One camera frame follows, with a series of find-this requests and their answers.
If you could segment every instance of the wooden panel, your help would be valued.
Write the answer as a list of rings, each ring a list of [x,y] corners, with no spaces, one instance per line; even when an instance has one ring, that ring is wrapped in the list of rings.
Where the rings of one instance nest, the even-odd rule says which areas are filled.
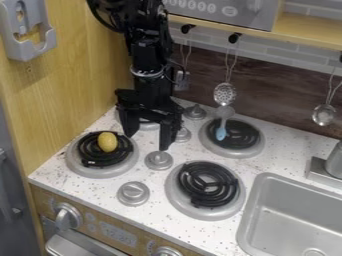
[[[117,220],[115,218],[112,218],[110,216],[107,216],[105,214],[102,214],[98,211],[95,211],[89,207],[86,207],[84,205],[81,205],[79,203],[76,203],[72,200],[69,200],[67,198],[64,198],[62,196],[56,195],[50,191],[41,189],[37,186],[31,185],[31,190],[34,195],[34,200],[36,202],[36,208],[39,214],[48,217],[49,219],[55,220],[56,216],[53,212],[53,205],[56,205],[60,202],[66,202],[72,204],[74,207],[76,207],[83,216],[84,224],[78,229],[79,232],[82,232],[90,237],[93,237],[103,243],[108,244],[109,246],[112,246],[114,248],[117,248],[125,253],[131,254],[133,256],[147,256],[147,246],[150,245],[150,247],[155,250],[156,248],[160,246],[169,246],[172,247],[178,251],[180,251],[184,256],[200,256],[200,254],[193,252],[191,250],[188,250],[184,247],[181,247],[175,243],[172,243],[170,241],[167,241],[161,237],[155,236],[149,232],[146,232],[142,229],[136,228],[130,224],[127,224],[123,221]],[[95,220],[89,220],[89,218],[85,217],[86,213],[90,213],[93,216],[95,216]],[[122,242],[119,242],[117,240],[108,238],[107,236],[104,236],[102,232],[100,231],[100,222],[106,222],[110,225],[114,225],[117,228],[120,228],[124,231],[127,231],[137,237],[138,243],[135,248],[130,247],[128,245],[125,245]],[[90,231],[88,229],[88,225],[93,226],[93,231]]]
[[[18,159],[30,174],[115,103],[131,84],[122,35],[93,18],[84,0],[47,0],[58,46],[27,63],[0,42],[0,95]]]
[[[174,57],[180,62],[178,46]],[[224,58],[223,53],[193,48],[188,61],[190,90],[176,92],[175,96],[217,107],[212,95],[215,86],[225,79]],[[239,114],[341,139],[342,90],[336,93],[332,102],[338,111],[332,125],[320,127],[311,120],[312,110],[325,102],[329,77],[328,74],[239,57],[232,77],[238,93],[233,106]],[[335,77],[335,86],[341,79]]]
[[[170,15],[178,23],[238,32],[268,39],[342,50],[342,21],[310,17],[292,13],[279,16],[272,32],[236,27],[222,23]]]

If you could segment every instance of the faucet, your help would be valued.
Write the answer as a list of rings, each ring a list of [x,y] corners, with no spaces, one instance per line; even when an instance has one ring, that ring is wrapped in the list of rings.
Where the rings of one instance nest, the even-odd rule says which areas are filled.
[[[342,141],[336,144],[327,160],[312,157],[306,178],[342,189]]]
[[[334,178],[342,179],[342,141],[338,142],[325,161],[325,170]]]

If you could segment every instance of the speckled white countertop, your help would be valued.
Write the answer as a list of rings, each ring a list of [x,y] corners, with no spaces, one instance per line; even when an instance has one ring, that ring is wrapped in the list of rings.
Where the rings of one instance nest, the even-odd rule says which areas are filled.
[[[192,105],[180,101],[183,106]],[[242,179],[247,195],[256,175],[262,172],[277,173],[304,183],[336,191],[330,187],[306,180],[304,171],[312,156],[326,158],[336,140],[299,131],[281,125],[236,115],[262,130],[266,137],[264,151],[253,158],[234,160],[217,156],[206,150],[198,140],[200,127],[213,117],[213,109],[205,107],[206,119],[190,121],[184,118],[185,126],[191,130],[192,139],[185,144],[174,143],[168,152],[174,157],[174,166],[189,160],[209,160],[226,165]],[[84,133],[97,130],[122,131],[114,120],[114,108],[109,110]],[[29,176],[29,181],[74,201],[123,220],[153,234],[166,238],[203,255],[243,256],[237,245],[235,234],[243,211],[234,217],[217,222],[192,219],[176,210],[164,193],[164,181],[170,170],[152,171],[144,164],[145,156],[158,150],[158,131],[139,131],[133,136],[139,146],[139,161],[127,173],[111,179],[83,178],[71,172],[65,164],[64,147]],[[116,199],[117,189],[128,181],[140,181],[151,190],[149,201],[138,208],[122,205]]]

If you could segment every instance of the hanging utensil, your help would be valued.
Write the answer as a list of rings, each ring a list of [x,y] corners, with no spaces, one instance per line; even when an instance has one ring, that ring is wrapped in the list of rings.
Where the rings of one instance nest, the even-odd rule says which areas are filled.
[[[226,122],[235,115],[235,110],[230,106],[220,106],[217,109],[217,113],[221,117],[221,124],[216,130],[216,139],[222,141],[227,136]]]
[[[327,126],[331,124],[337,113],[336,109],[331,105],[331,101],[333,100],[336,91],[342,86],[342,81],[333,89],[335,70],[336,67],[329,79],[329,92],[325,104],[318,105],[312,113],[312,120],[319,126]]]
[[[229,49],[229,46],[227,46],[227,52],[226,52],[226,58],[225,58],[225,65],[227,68],[226,82],[217,85],[214,89],[214,100],[219,105],[221,105],[220,107],[217,108],[217,112],[216,112],[217,117],[221,119],[221,125],[216,130],[216,134],[215,134],[216,139],[219,141],[224,140],[224,138],[228,135],[228,132],[226,130],[226,122],[229,118],[231,118],[235,114],[235,110],[229,105],[231,105],[235,101],[237,94],[236,94],[236,89],[230,83],[230,80],[232,77],[233,69],[237,62],[238,47],[239,45],[237,45],[235,49],[234,62],[232,66],[229,67],[228,56],[229,56],[230,49]]]

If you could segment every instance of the dark brown backsplash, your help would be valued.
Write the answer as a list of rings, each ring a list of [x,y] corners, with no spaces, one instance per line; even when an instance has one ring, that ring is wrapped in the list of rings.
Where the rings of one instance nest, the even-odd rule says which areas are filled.
[[[174,58],[181,61],[179,46],[175,47]],[[190,89],[175,92],[175,96],[217,107],[212,95],[215,86],[224,82],[224,60],[224,53],[193,48],[188,62]],[[325,101],[329,77],[329,74],[239,57],[231,80],[238,92],[233,106],[242,115],[342,138],[342,91],[333,100],[339,112],[333,124],[319,127],[311,120],[313,109]]]

